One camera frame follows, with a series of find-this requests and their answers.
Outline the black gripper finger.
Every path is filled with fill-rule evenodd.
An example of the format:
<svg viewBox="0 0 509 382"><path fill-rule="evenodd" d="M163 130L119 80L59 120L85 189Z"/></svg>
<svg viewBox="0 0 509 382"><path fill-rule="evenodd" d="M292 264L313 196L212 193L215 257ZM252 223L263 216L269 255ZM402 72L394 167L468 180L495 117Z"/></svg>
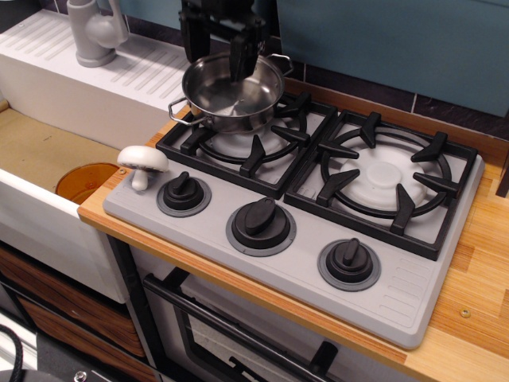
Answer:
<svg viewBox="0 0 509 382"><path fill-rule="evenodd" d="M263 31L244 31L236 34L230 43L229 69L231 82L239 82L252 76L258 55L264 49Z"/></svg>
<svg viewBox="0 0 509 382"><path fill-rule="evenodd" d="M211 52L208 18L180 16L181 36L184 42L186 57L190 63L206 57Z"/></svg>

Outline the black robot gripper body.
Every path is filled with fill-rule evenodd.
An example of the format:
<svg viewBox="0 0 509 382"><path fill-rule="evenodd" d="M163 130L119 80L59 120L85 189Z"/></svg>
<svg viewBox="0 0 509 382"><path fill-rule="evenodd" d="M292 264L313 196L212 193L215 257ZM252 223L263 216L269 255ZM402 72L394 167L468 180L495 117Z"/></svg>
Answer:
<svg viewBox="0 0 509 382"><path fill-rule="evenodd" d="M266 22L254 12L254 1L182 1L180 16L208 18L210 37L230 41L244 31L263 31Z"/></svg>

